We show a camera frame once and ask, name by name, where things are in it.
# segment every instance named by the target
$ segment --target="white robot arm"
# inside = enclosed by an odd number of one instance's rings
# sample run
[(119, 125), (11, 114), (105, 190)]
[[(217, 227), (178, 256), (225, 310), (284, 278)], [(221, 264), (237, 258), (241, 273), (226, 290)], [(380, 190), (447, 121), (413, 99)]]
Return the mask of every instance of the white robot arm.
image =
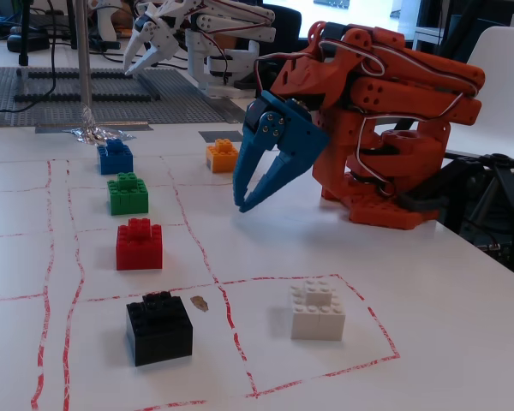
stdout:
[[(253, 70), (259, 56), (257, 41), (274, 41), (276, 29), (271, 24), (275, 16), (271, 10), (231, 0), (166, 0), (159, 8), (152, 3), (142, 5), (140, 11), (144, 8), (124, 53), (126, 74), (170, 60), (180, 48), (177, 39), (180, 29), (185, 27), (188, 73), (200, 88), (213, 97), (246, 97), (253, 93), (241, 93), (231, 85)], [(221, 50), (214, 39), (218, 33), (249, 39), (248, 50)], [(131, 65), (146, 42), (151, 48)]]
[(89, 0), (88, 6), (90, 10), (97, 9), (97, 28), (101, 39), (117, 41), (117, 32), (112, 26), (111, 17), (118, 11), (116, 7), (122, 8), (122, 0), (98, 0), (95, 6), (93, 6), (93, 0)]

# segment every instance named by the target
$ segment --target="red wire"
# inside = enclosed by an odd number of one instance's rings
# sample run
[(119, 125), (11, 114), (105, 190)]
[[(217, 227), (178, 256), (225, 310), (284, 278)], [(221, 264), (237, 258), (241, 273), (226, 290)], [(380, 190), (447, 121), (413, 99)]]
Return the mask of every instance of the red wire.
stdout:
[(269, 21), (269, 23), (272, 23), (272, 19), (270, 17), (267, 17), (266, 15), (260, 15), (259, 13), (255, 13), (254, 11), (246, 10), (242, 7), (235, 6), (234, 4), (228, 4), (228, 3), (222, 2), (221, 0), (210, 0), (210, 1), (214, 2), (214, 3), (223, 4), (224, 6), (231, 7), (233, 9), (245, 11), (246, 13), (250, 13), (251, 15), (258, 15), (259, 17), (261, 17), (263, 19), (267, 19)]
[(250, 28), (265, 27), (266, 23), (253, 24), (252, 26), (232, 27), (232, 28), (219, 28), (218, 30), (211, 30), (208, 34), (225, 33), (225, 32), (236, 32), (238, 30), (249, 30)]

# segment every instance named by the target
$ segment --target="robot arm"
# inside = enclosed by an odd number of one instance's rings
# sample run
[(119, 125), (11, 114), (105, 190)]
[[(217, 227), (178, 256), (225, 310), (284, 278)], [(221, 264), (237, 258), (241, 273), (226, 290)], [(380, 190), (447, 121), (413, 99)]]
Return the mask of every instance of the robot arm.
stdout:
[[(274, 21), (271, 10), (231, 0), (167, 0), (159, 8), (151, 3), (144, 6), (145, 14), (135, 21), (124, 55), (126, 74), (171, 59), (179, 48), (179, 30), (186, 27), (189, 73), (199, 83), (222, 82), (227, 75), (229, 79), (238, 80), (251, 71), (253, 61), (259, 55), (258, 44), (250, 42), (247, 51), (220, 51), (214, 35), (224, 33), (232, 37), (272, 42), (276, 33), (270, 27)], [(151, 48), (136, 64), (130, 66), (132, 58), (146, 42), (150, 43)]]
[(121, 8), (121, 0), (99, 0), (97, 5), (93, 6), (93, 0), (89, 0), (89, 9), (97, 10), (99, 36), (103, 41), (117, 41), (117, 32), (112, 26), (111, 17), (118, 9)]
[[(347, 26), (338, 37), (329, 38), (327, 28), (324, 22), (311, 27), (302, 57), (296, 63), (286, 62), (273, 84), (272, 93), (287, 101), (268, 92), (260, 99), (275, 98), (277, 104), (286, 106), (296, 98), (310, 110), (318, 110), (316, 125), (327, 132), (329, 142), (312, 142), (316, 132), (310, 128), (308, 115), (293, 116), (291, 127), (282, 130), (278, 142), (265, 145), (269, 138), (265, 129), (270, 128), (266, 116), (252, 126), (248, 119), (254, 115), (249, 109), (234, 173), (235, 202), (242, 212), (312, 166), (322, 195), (348, 207), (355, 208), (359, 199), (376, 195), (375, 184), (380, 190), (388, 184), (394, 193), (402, 193), (439, 170), (449, 123), (472, 125), (477, 118), (481, 103), (475, 96), (485, 82), (479, 68), (407, 50), (403, 35), (377, 27)], [(382, 117), (413, 118), (421, 123), (415, 132), (390, 131), (379, 138), (374, 122)], [(308, 132), (301, 133), (302, 128)], [(282, 145), (283, 140), (292, 143)], [(262, 151), (271, 150), (274, 144), (280, 154), (244, 199)], [(291, 164), (298, 164), (296, 173), (290, 171)], [(350, 168), (349, 175), (345, 167)], [(370, 204), (380, 201), (370, 200)], [(362, 209), (368, 212), (365, 205)]]

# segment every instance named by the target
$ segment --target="metal pole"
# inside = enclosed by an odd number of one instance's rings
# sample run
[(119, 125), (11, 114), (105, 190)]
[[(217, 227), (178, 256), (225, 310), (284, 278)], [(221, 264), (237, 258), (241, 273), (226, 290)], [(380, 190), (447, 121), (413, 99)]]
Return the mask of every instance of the metal pole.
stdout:
[(87, 34), (87, 0), (75, 0), (78, 66), (80, 69), (81, 102), (92, 108), (92, 77), (89, 70), (89, 38)]

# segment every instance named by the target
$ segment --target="lego brick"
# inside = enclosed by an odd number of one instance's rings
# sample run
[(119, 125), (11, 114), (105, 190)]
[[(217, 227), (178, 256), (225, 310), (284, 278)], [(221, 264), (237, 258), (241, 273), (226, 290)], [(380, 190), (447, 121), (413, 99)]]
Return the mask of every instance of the lego brick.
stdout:
[(107, 140), (106, 146), (98, 146), (97, 154), (102, 175), (132, 173), (134, 170), (134, 156), (119, 139)]
[(307, 306), (298, 287), (291, 288), (291, 339), (314, 340), (318, 332), (320, 313), (317, 306)]
[(212, 173), (232, 173), (238, 160), (238, 150), (230, 140), (215, 140), (215, 146), (206, 149), (206, 165)]
[(143, 296), (126, 306), (126, 328), (135, 366), (192, 355), (193, 327), (180, 297)]
[(134, 173), (120, 173), (117, 182), (110, 180), (107, 184), (111, 201), (111, 215), (148, 212), (148, 192), (145, 183)]
[(292, 286), (290, 289), (291, 339), (341, 341), (346, 318), (343, 303), (337, 295), (330, 295), (326, 305), (308, 305), (306, 287), (305, 282), (302, 287)]
[(307, 280), (304, 283), (307, 306), (329, 306), (332, 304), (333, 290), (326, 281)]
[(130, 218), (118, 227), (117, 270), (161, 270), (163, 267), (162, 227), (151, 226), (148, 218)]
[(343, 339), (346, 314), (343, 304), (334, 296), (330, 306), (320, 307), (317, 336), (320, 340), (341, 341)]

